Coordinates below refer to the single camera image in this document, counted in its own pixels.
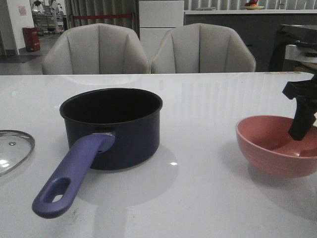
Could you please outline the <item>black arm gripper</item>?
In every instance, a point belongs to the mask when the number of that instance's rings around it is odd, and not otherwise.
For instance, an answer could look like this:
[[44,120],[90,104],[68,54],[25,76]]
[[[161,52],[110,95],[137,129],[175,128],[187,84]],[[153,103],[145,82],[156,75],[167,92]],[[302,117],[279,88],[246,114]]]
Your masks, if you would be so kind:
[[288,81],[282,93],[290,100],[296,98],[297,108],[288,133],[301,141],[317,120],[317,75],[310,80]]

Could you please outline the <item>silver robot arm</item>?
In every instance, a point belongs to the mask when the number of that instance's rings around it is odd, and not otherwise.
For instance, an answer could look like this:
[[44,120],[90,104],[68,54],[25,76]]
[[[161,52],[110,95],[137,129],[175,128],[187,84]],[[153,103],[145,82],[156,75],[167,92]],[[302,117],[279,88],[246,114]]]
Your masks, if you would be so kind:
[[[307,47],[307,44],[286,45],[285,59],[293,61],[310,62],[313,57],[307,56],[308,53],[315,53],[316,45]],[[282,93],[290,100],[296,99],[297,107],[293,122],[288,133],[297,141],[303,140],[317,120],[317,75],[310,80],[287,82]]]

